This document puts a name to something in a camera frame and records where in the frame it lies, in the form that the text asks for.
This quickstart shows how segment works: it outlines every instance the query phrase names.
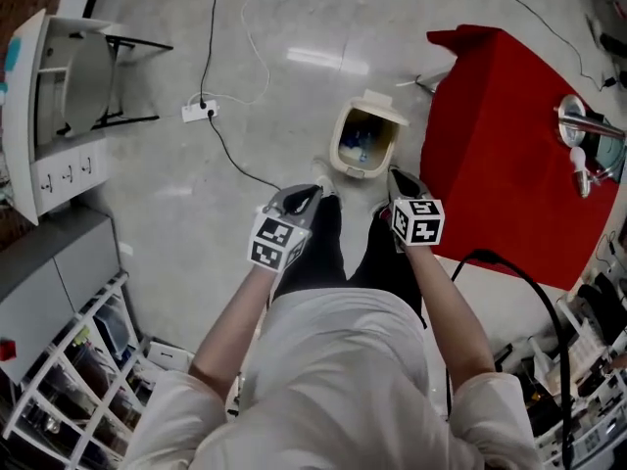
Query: gray cabinet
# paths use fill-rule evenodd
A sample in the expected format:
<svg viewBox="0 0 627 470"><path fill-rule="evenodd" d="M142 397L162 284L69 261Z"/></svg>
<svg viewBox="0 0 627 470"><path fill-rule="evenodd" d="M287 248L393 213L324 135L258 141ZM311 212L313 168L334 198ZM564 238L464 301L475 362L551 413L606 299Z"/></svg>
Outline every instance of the gray cabinet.
<svg viewBox="0 0 627 470"><path fill-rule="evenodd" d="M15 382L72 316L118 272L111 220L72 208L43 221L0 253L0 340L17 357L0 362Z"/></svg>
<svg viewBox="0 0 627 470"><path fill-rule="evenodd" d="M7 375L24 377L74 312L55 262L36 269L0 305L0 336L16 342L17 358L2 363Z"/></svg>
<svg viewBox="0 0 627 470"><path fill-rule="evenodd" d="M59 274L75 311L113 278L120 265L111 221L97 222L54 257Z"/></svg>

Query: fiducial marker cube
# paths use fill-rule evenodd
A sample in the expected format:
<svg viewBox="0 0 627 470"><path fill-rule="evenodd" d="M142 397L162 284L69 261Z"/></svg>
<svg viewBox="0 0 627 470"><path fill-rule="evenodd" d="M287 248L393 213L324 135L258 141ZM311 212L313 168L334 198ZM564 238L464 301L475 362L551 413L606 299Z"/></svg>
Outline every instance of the fiducial marker cube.
<svg viewBox="0 0 627 470"><path fill-rule="evenodd" d="M248 242L248 261L280 273L303 253L311 235L310 230L259 212Z"/></svg>
<svg viewBox="0 0 627 470"><path fill-rule="evenodd" d="M444 208L439 200L396 199L392 230L406 246L435 246L444 229Z"/></svg>

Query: cable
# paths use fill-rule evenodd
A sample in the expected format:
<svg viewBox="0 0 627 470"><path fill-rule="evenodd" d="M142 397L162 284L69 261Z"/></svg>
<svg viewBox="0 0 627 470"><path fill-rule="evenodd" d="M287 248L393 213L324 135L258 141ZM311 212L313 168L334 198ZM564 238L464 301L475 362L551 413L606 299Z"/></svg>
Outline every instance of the cable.
<svg viewBox="0 0 627 470"><path fill-rule="evenodd" d="M231 101L235 101L236 103L239 103L240 105L246 105L246 106L254 105L260 99L262 99L262 97L264 97L265 93L267 92L267 90L268 90L268 88L270 86L270 70L267 67L267 64L265 63L265 61L262 59L262 56L259 53L259 50L257 50L257 46L255 45L255 41L253 40L253 35L251 34L251 29L248 28L248 25L246 23L246 19L244 18L244 12L246 11L246 7L248 6L250 1L251 0L246 0L244 2L244 5L242 6L242 9L240 10L239 17L240 17L240 21L242 22L242 26L246 30L246 37L248 38L248 42L251 44L251 47L253 48L253 51L255 52L255 55L257 56L257 59L259 60L259 62L264 67L264 70L265 70L265 87L264 87L264 90L262 90L262 92L255 99L253 99L252 101L243 101L243 100L241 100L239 98L236 98L234 96L230 96L228 94L218 94L216 92L203 90L203 85L205 83L205 75L207 74L207 69L209 68L209 61L210 61L211 54L212 54L212 52L211 52L212 39L210 38L210 50L209 50L209 55L207 57L207 64L205 65L205 72L203 73L203 80L201 81L200 92L197 92L196 94L194 94L192 97L189 98L189 101L187 102L187 106L189 106L191 104L191 102L194 100L194 98L196 98L196 96L200 96L201 103L202 103L203 94L208 94L210 96L214 96L215 98L230 99ZM215 8L216 8L216 0L214 0L214 11L212 12L212 38L213 38L213 32L214 32L213 17L214 17L214 13L215 13Z"/></svg>
<svg viewBox="0 0 627 470"><path fill-rule="evenodd" d="M607 241L607 246L609 247L609 252L611 253L611 255L614 256L614 259L616 259L616 262L620 264L620 267L623 269L623 271L627 272L627 268L625 268L625 265L621 262L620 258L616 255L616 248L614 247L614 239L616 238L616 230L611 230L609 234L604 233L601 236L601 239L599 240L599 243L597 244L597 250L595 251L595 258L597 258L599 261L605 261L607 265L609 266L609 268L611 269L611 264L606 259L599 258L598 252L599 252L599 247L601 246L601 242L603 241L603 238L605 238Z"/></svg>
<svg viewBox="0 0 627 470"><path fill-rule="evenodd" d="M566 337L564 335L563 328L561 327L561 322L557 317L557 312L551 300L547 296L547 293L522 269L518 268L515 264L509 262L505 258L502 258L498 254L493 251L489 251L487 249L476 249L465 258L463 258L458 267L455 270L455 273L451 277L451 280L455 282L458 278L459 273L463 266L472 259L476 259L482 262L490 263L490 264L501 264L509 268L511 271L516 273L520 278L522 278L527 284L531 286L531 288L538 295L542 303L544 304L547 312L549 313L549 317L551 318L551 322L555 329L555 335L557 336L557 348L559 350L559 379L560 379L560 396L561 396L561 416L563 419L562 425L562 441L561 441L561 457L563 461L563 466L565 470L570 470L570 464L572 461L572 453L571 453L571 441L570 441L570 432L572 430L572 402L570 398L570 359L568 356L568 343L566 341ZM449 370L447 368L447 407L449 408L449 416L451 415L450 411L451 399L450 399L450 387L449 387Z"/></svg>
<svg viewBox="0 0 627 470"><path fill-rule="evenodd" d="M584 78L588 78L590 79L594 84L595 87L597 87L597 90L599 90L599 92L601 92L603 90L603 86L599 86L597 84L597 81L594 80L591 76L589 76L588 74L584 73L584 63L583 60L581 59L581 54L579 54L579 51L575 48L575 46L573 44L571 44L568 40L566 40L564 37L562 37L560 34L558 34L553 28L551 28L549 26L549 24L536 12L534 11L531 7L529 7L526 3L524 3L522 0L514 0L516 2L518 2L520 5L522 5L525 9L527 9L531 14L533 14L536 18L538 18L540 20L540 22L547 27L547 29L553 34L555 35L557 38L559 38L562 42L564 42L566 45L568 45L568 47L570 47L573 51L575 51L575 54L577 55L577 58L579 58L579 74L581 76L583 76Z"/></svg>
<svg viewBox="0 0 627 470"><path fill-rule="evenodd" d="M205 63L205 70L203 71L203 77L200 80L200 107L205 110L205 101L203 100L203 85L205 84L205 76L207 76L207 71L209 70L209 63L212 60L212 49L214 46L214 21L216 19L216 2L214 0L214 4L212 5L212 27L209 32L209 53L207 54L207 62Z"/></svg>
<svg viewBox="0 0 627 470"><path fill-rule="evenodd" d="M209 64L210 64L210 60L211 60L211 54L212 54L212 49L211 49L211 45L212 45L212 38L213 38L213 32L214 32L214 24L213 24L213 19L214 19L214 13L216 10L216 0L214 0L214 7L212 10L212 28L211 28L211 33L212 36L210 37L210 49L209 49L209 54L207 57L207 63L205 65L205 70L203 72L203 79L201 80L201 87L200 87L200 91L195 93L193 96L191 96L189 98L189 100L187 101L187 106L189 107L192 103L192 101L194 99L196 99L196 97L200 96L201 98L201 103L203 102L203 95L208 95L208 96L213 96L215 98L223 98L223 99L230 99L231 101L235 101L236 103L239 103L240 105L245 105L245 106L250 106L250 105L254 105L256 104L260 99L262 99L264 97L264 95L266 94L267 90L269 89L270 86L270 70L267 67L267 64L265 63L264 59L262 58L262 55L259 53L259 50L257 49L257 46L255 45L255 41L253 40L253 35L251 33L251 29L248 27L248 24L246 23L246 18L244 16L244 13L246 11L246 8L248 7L248 4L250 3L251 0L246 0L244 2L244 5L242 6L241 10L240 10L240 21L242 23L242 26L244 27L244 30L246 31L246 37L248 38L248 42L251 44L251 48L253 49L253 52L255 52L255 55L257 56L257 59L259 60L259 62L261 63L262 67L265 70L265 86L264 89L262 90L262 92L260 92L252 101L244 101L242 99L236 98L234 96L231 96L229 94L219 94L216 92L212 92L212 91L208 91L208 90L203 90L204 84L205 84L205 77L207 76L207 71L209 68Z"/></svg>
<svg viewBox="0 0 627 470"><path fill-rule="evenodd" d="M214 112L212 110L209 110L209 116L207 117L207 120L212 125L212 129L216 132L220 143L222 143L222 148L224 148L224 152L226 153L226 156L228 157L228 159L231 161L231 163L237 170L239 170L245 176L248 176L251 179L255 179L255 181L259 181L260 183L263 183L263 184L266 184L267 186L271 186L272 188L275 188L277 191L281 191L281 189L278 186L276 186L274 183L270 183L269 181L266 181L265 179L261 179L260 177L254 176L253 174L249 174L248 172L246 172L246 170L244 170L242 167L236 164L235 160L231 158L230 153L228 153L228 149L226 148L226 144L224 143L224 139L222 138L222 135L217 131L216 126L214 125Z"/></svg>

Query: leg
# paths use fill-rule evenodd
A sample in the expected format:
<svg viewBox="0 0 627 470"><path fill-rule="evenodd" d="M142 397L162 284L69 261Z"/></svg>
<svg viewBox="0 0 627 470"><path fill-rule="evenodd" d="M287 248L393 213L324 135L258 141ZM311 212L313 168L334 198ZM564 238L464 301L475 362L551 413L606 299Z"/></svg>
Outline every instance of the leg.
<svg viewBox="0 0 627 470"><path fill-rule="evenodd" d="M401 298L422 320L422 295L413 275L410 261L404 253L398 254L392 231L385 217L387 208L378 211L372 219L368 233L368 245L362 263L351 277L353 286L387 291Z"/></svg>
<svg viewBox="0 0 627 470"><path fill-rule="evenodd" d="M118 42L126 47L137 44L147 45L148 47L156 47L157 49L165 49L167 51L171 51L174 48L171 45L166 45L164 43L149 42L148 40L141 40L139 38L132 38L130 36L106 35L106 37L107 41L109 41L110 43Z"/></svg>
<svg viewBox="0 0 627 470"><path fill-rule="evenodd" d="M415 78L415 84L424 90L427 94L433 96L435 94L438 83L440 83L453 69L453 64L446 65L436 70L419 74Z"/></svg>
<svg viewBox="0 0 627 470"><path fill-rule="evenodd" d="M342 214L336 195L324 197L312 223L312 238L301 256L283 273L274 298L306 289L346 286L340 250Z"/></svg>
<svg viewBox="0 0 627 470"><path fill-rule="evenodd" d="M627 58L626 43L621 42L613 36L609 36L607 33L601 34L599 42L609 54L613 54L614 56L618 56L620 58Z"/></svg>
<svg viewBox="0 0 627 470"><path fill-rule="evenodd" d="M115 125L127 125L129 123L137 123L138 121L153 121L153 120L158 120L158 119L159 119L158 115L152 115L149 117L125 118L124 120L104 121L104 122L96 123L93 127L91 127L91 129L96 130L96 129L102 129L104 127L113 127Z"/></svg>

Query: white cable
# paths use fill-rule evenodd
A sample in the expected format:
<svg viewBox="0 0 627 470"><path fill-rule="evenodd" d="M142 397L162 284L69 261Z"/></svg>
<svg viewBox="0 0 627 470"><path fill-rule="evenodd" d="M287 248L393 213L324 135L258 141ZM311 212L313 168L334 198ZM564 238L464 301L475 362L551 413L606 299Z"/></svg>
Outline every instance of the white cable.
<svg viewBox="0 0 627 470"><path fill-rule="evenodd" d="M243 100L241 100L239 98L236 98L234 96L230 96L228 94L217 94L216 92L212 92L212 91L209 91L209 90L207 90L207 91L203 90L203 92L202 92L203 95L207 94L208 96L213 96L215 98L230 99L231 101L235 101L236 103L239 103L240 105L250 106L250 105L254 105L260 99L262 99L264 97L265 93L267 92L267 90L269 89L269 86L270 86L270 70L267 67L267 64L265 63L265 61L263 60L261 54L259 53L259 50L257 49L257 46L255 45L255 41L253 40L253 35L251 33L251 29L248 27L248 24L246 23L246 18L244 17L244 12L246 11L246 7L248 6L250 1L251 0L246 0L244 2L244 5L242 6L242 9L240 11L240 20L242 22L242 26L246 30L246 36L248 37L248 41L251 44L251 47L253 48L253 51L255 52L255 55L257 56L257 59L259 60L259 62L264 67L264 70L265 70L265 87L264 87L264 90L262 90L262 92L255 99L253 99L252 101L243 101ZM194 99L196 99L200 95L201 95L201 93L197 92L196 94L191 96L189 98L189 100L187 101L187 107L189 108L189 106L191 105L192 101Z"/></svg>
<svg viewBox="0 0 627 470"><path fill-rule="evenodd" d="M244 26L244 29L246 30L246 36L248 37L248 41L250 42L251 47L253 48L253 51L255 51L255 55L257 56L257 59L259 59L259 62L264 67L264 70L265 70L265 87L264 87L264 90L253 101L242 101L241 99L238 99L238 98L236 98L234 96L229 96L228 94L217 94L217 93L211 92L211 91L205 91L205 90L203 91L203 94L208 94L210 96L214 96L215 98L230 99L231 101L235 101L236 103L239 103L241 105L246 105L246 106L254 105L260 99L262 99L262 97L267 92L267 89L270 86L270 70L267 67L267 64L265 63L265 61L262 59L262 56L260 55L259 51L257 50L257 46L255 45L255 41L253 40L253 36L251 34L251 29L248 28L248 25L246 24L246 19L244 18L244 12L246 11L246 7L248 6L248 3L250 1L251 0L246 0L244 2L244 5L242 5L242 10L239 13L239 17L240 17L240 20L242 22L242 26ZM200 96L200 94L201 94L200 92L197 92L191 98L189 98L189 101L187 102L187 106L189 107L189 105L191 104L192 100L194 98L196 98L197 96Z"/></svg>

